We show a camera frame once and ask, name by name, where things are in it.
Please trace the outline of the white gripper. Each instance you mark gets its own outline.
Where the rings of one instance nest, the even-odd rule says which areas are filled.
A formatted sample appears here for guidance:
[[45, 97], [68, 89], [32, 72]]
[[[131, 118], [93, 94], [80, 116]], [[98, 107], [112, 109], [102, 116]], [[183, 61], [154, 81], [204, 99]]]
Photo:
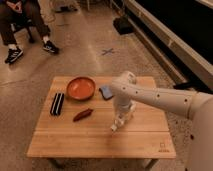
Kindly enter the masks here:
[[131, 102], [127, 106], [116, 106], [115, 107], [115, 123], [126, 124], [133, 116], [136, 104]]

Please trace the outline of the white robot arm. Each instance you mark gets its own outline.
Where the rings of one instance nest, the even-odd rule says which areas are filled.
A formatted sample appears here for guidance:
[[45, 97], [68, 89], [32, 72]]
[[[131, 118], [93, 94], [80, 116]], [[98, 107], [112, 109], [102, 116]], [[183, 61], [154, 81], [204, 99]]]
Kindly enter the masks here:
[[185, 117], [193, 122], [185, 171], [213, 171], [213, 94], [143, 87], [129, 71], [113, 79], [109, 87], [114, 95], [113, 131], [127, 122], [135, 109], [133, 101]]

